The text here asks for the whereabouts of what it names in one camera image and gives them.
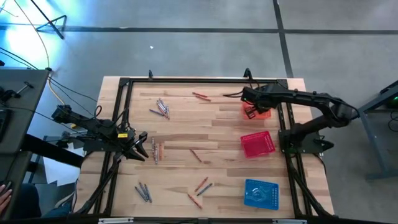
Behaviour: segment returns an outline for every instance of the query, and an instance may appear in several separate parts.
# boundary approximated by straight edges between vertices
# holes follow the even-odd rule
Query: blue tray
[[[244,202],[247,206],[279,209],[279,186],[278,184],[247,179],[244,186]]]

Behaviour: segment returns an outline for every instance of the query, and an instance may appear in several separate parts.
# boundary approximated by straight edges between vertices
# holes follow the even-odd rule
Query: red basket
[[[269,131],[242,136],[241,142],[244,155],[248,159],[275,152],[275,146]]]

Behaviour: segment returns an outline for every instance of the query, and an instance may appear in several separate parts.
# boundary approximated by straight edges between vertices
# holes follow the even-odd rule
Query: blue jeans
[[[43,218],[65,217],[70,213],[71,209],[72,203],[67,202],[49,211]],[[22,184],[11,219],[39,218],[41,216],[39,194],[37,193],[36,187],[33,184]]]

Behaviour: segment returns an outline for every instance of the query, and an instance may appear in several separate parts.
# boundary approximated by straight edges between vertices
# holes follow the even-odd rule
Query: concrete floor
[[[44,20],[29,1],[22,1],[34,24]],[[66,14],[68,26],[277,28],[272,0],[36,0],[50,18]],[[285,29],[398,29],[395,0],[279,0]],[[26,24],[13,1],[0,22]],[[37,67],[46,67],[44,50],[29,26],[0,30],[0,46]],[[278,34],[66,32],[42,34],[49,50],[54,78],[94,98],[105,75],[241,77],[246,67],[256,77],[286,77]],[[304,78],[308,91],[327,92],[361,106],[397,80],[396,35],[294,35],[287,46],[294,77]],[[8,66],[22,66],[3,55]],[[90,110],[95,104],[73,96]],[[45,89],[37,111],[50,116],[59,103]],[[79,107],[78,112],[85,113]],[[386,122],[377,123],[382,132]],[[35,116],[29,132],[42,137],[64,130]],[[398,220],[398,179],[366,182],[379,170],[362,124],[356,120],[340,129],[322,131],[335,143],[325,153],[328,183],[335,213],[340,217],[379,222]],[[48,192],[48,187],[41,192]],[[42,194],[46,211],[56,197]]]

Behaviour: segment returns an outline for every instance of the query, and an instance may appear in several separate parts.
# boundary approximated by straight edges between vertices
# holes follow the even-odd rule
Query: wooden table
[[[98,104],[103,106],[99,118],[111,118],[120,77],[104,77]],[[288,79],[290,89],[305,91],[304,80]],[[242,90],[242,84],[220,83],[135,83],[131,98],[129,122],[137,134],[148,132],[144,147],[150,158],[145,162],[125,160],[120,164],[114,195],[112,216],[129,217],[211,217],[211,218],[292,218],[294,217],[286,163],[279,149],[277,132],[279,120],[276,110],[266,120],[245,120],[239,98],[222,94]],[[202,93],[211,102],[195,98],[192,92]],[[157,109],[156,100],[162,98],[170,106],[170,120],[150,113]],[[293,105],[295,121],[312,119],[309,107]],[[276,146],[269,156],[246,159],[240,137],[268,130]],[[165,146],[164,158],[158,165],[152,157],[151,137]],[[189,149],[202,159],[200,163]],[[103,153],[93,153],[84,162],[78,183],[79,209],[93,193],[100,179]],[[333,213],[325,171],[321,162],[311,154],[303,154],[307,184],[324,208]],[[197,185],[209,177],[208,189],[197,200],[200,210],[188,198]],[[279,210],[267,210],[243,205],[244,181],[265,180],[279,184]],[[153,203],[145,203],[134,186],[148,185]],[[304,211],[301,190],[300,208]]]

